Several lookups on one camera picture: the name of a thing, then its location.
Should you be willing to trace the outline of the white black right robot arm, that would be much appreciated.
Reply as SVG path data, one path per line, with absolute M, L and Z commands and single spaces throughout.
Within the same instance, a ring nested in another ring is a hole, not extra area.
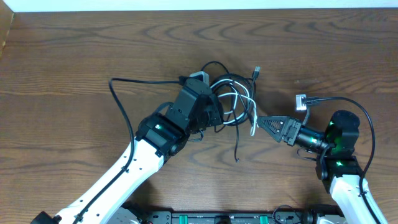
M 336 111 L 324 132 L 309 128 L 290 116 L 260 116 L 257 126 L 277 142 L 299 146 L 315 153 L 316 173 L 326 192 L 336 202 L 334 214 L 347 223 L 386 223 L 374 200 L 364 169 L 354 156 L 359 137 L 359 118 L 346 110 Z

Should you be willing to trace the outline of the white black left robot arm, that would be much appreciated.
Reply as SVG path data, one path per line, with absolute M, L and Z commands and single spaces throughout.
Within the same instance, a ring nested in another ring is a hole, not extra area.
M 223 109 L 208 81 L 183 77 L 173 103 L 160 105 L 143 119 L 113 166 L 80 198 L 55 216 L 40 212 L 33 223 L 107 223 L 129 196 L 192 134 L 223 122 Z

